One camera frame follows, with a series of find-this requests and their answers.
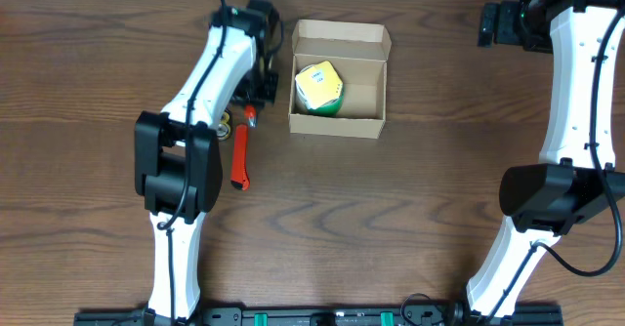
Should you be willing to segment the orange utility knife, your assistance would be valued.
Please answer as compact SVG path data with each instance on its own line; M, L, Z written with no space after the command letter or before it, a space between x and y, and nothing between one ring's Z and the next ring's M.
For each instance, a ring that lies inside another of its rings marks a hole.
M247 190L250 186L250 179L246 168L248 134L249 127L246 124L236 126L230 170L230 183L234 188L243 191Z

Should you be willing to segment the cardboard box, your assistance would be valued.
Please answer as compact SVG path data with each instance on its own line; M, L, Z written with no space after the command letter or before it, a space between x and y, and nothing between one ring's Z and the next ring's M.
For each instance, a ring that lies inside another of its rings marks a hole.
M388 59L392 48L382 24L299 20L292 34L293 65L288 108L295 134L377 139L386 122ZM344 83L342 107L333 117L309 114L295 76L306 66L330 61Z

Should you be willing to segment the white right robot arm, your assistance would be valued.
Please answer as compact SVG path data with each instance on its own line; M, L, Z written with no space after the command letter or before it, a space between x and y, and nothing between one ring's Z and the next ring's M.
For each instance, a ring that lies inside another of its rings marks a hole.
M508 169L499 187L503 220L483 265L448 312L451 325L515 325L532 271L577 224L612 215L614 266L624 246L611 107L624 0L516 0L484 5L478 43L519 46L553 57L550 114L533 165Z

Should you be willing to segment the yellow sticky note pad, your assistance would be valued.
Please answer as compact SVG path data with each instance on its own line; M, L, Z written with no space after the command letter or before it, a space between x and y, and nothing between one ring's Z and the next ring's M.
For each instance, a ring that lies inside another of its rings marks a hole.
M330 61L311 64L303 68L295 76L297 96L303 104L310 102L313 107L319 107L336 99L341 91L344 92L344 83Z

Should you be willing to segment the green tape roll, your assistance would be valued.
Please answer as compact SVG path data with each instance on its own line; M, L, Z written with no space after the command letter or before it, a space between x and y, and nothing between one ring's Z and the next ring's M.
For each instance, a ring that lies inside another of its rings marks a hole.
M319 107L313 107L313 105L310 102L305 102L305 106L309 114L312 114L315 116L333 117L338 113L338 111L342 107L343 100L344 100L344 92L341 91L339 93L339 96L336 99L329 101L325 103L324 105L321 105Z

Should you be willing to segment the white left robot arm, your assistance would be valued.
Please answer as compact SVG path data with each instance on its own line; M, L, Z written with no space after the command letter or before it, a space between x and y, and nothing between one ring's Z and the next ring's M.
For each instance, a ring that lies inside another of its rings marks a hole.
M274 102L278 74L271 63L279 48L271 39L282 30L278 10L267 0L222 5L180 92L136 121L135 191L145 201L155 243L142 325L201 321L197 267L203 222L223 183L219 131L230 120L230 104L255 111Z

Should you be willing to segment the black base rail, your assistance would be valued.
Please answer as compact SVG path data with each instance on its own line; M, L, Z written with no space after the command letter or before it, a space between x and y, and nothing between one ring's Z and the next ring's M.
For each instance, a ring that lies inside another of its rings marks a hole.
M399 307L348 307L318 309L241 309L212 307L197 312L190 320L179 318L175 325L199 326L405 326L480 325L479 316L446 316L444 306L418 303ZM515 313L493 318L485 325L563 326L563 314L556 305L516 305ZM171 320L151 309L118 312L78 312L73 325L172 325Z

